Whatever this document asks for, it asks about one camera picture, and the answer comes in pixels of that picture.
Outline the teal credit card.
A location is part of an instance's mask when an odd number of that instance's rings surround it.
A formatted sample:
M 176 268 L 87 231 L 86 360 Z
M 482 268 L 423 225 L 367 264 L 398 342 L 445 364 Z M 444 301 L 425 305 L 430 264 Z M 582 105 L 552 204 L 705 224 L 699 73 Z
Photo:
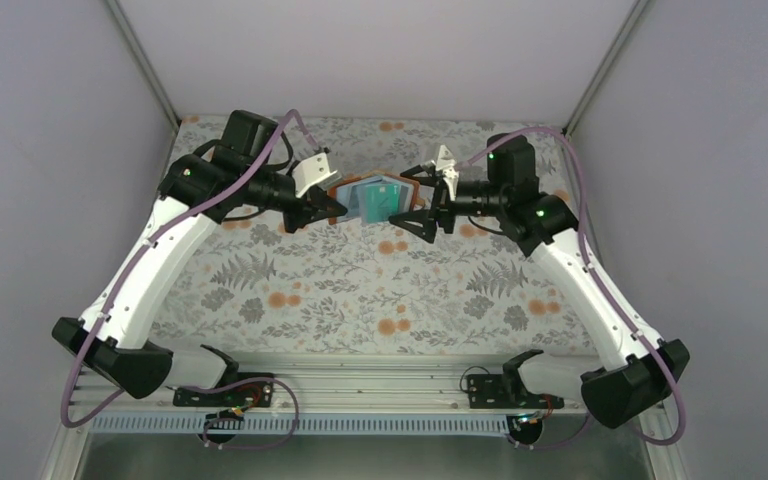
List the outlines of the teal credit card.
M 401 187 L 395 184 L 373 184 L 360 192 L 361 219 L 365 224 L 388 222 L 399 212 Z

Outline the brown leather card holder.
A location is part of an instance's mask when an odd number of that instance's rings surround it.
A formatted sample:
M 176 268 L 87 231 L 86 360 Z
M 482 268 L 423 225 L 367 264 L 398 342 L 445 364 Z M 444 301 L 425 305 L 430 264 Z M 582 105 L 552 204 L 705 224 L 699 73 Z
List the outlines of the brown leather card holder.
M 336 225 L 355 219 L 363 224 L 388 222 L 393 215 L 412 211 L 418 200 L 420 184 L 416 180 L 388 172 L 373 171 L 345 180 L 328 193 L 347 212 L 328 220 Z

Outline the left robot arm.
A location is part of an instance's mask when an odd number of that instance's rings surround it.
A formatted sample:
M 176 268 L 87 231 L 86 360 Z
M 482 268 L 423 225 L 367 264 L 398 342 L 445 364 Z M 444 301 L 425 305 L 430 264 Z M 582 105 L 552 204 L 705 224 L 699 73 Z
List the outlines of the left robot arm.
M 281 120 L 235 110 L 222 135 L 175 160 L 162 179 L 138 240 L 99 297 L 78 317 L 62 317 L 53 339 L 118 390 L 141 399 L 162 387 L 212 389 L 231 374 L 232 360 L 202 346 L 176 350 L 152 343 L 160 306 L 187 262 L 236 209 L 251 206 L 283 216 L 293 233 L 341 216 L 327 194 L 338 173 L 304 124 L 313 149 L 295 154 L 285 134 L 296 111 Z

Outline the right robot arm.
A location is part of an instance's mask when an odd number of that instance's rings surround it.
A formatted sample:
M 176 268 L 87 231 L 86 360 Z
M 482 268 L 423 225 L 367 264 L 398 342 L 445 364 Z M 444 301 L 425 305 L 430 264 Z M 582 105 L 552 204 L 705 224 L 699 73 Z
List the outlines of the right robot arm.
M 483 180 L 462 180 L 449 150 L 402 172 L 432 190 L 428 208 L 397 214 L 390 223 L 428 243 L 450 234 L 459 217 L 492 217 L 566 297 L 597 352 L 595 359 L 558 357 L 534 349 L 503 367 L 512 400 L 551 395 L 583 403 L 590 417 L 616 429 L 668 397 L 690 354 L 667 341 L 630 305 L 591 252 L 579 220 L 560 197 L 542 191 L 536 151 L 523 135 L 490 137 L 482 152 Z

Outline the floral patterned table mat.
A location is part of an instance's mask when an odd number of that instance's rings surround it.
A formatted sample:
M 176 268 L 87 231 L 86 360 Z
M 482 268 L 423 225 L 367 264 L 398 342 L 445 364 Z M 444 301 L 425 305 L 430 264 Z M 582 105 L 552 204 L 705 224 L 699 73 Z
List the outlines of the floral patterned table mat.
M 251 206 L 197 249 L 150 337 L 226 352 L 594 351 L 566 296 L 492 218 L 458 219 L 430 244 L 359 219 L 291 234 Z

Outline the aluminium rail frame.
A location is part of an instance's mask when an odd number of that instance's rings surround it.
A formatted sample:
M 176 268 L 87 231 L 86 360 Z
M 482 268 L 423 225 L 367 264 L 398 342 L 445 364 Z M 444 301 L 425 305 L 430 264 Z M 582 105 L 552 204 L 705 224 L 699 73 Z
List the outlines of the aluminium rail frame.
M 250 413 L 293 413 L 293 403 L 278 381 L 287 384 L 299 400 L 301 413 L 467 414 L 467 395 L 459 379 L 470 366 L 501 372 L 514 354 L 383 355 L 236 353 L 244 372 L 272 373 L 274 393 L 269 407 Z M 89 370 L 82 371 L 69 402 L 73 420 L 90 412 L 115 391 L 114 386 Z M 102 413 L 113 411 L 186 411 L 214 413 L 219 406 L 176 407 L 175 391 L 161 387 L 143 399 L 122 394 Z

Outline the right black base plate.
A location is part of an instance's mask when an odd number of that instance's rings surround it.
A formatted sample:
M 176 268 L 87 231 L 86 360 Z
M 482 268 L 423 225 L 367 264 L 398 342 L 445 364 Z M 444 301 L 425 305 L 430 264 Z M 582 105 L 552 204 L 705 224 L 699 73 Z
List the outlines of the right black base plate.
M 526 393 L 522 388 L 506 387 L 499 374 L 469 374 L 465 380 L 471 409 L 563 409 L 565 400 L 551 395 Z

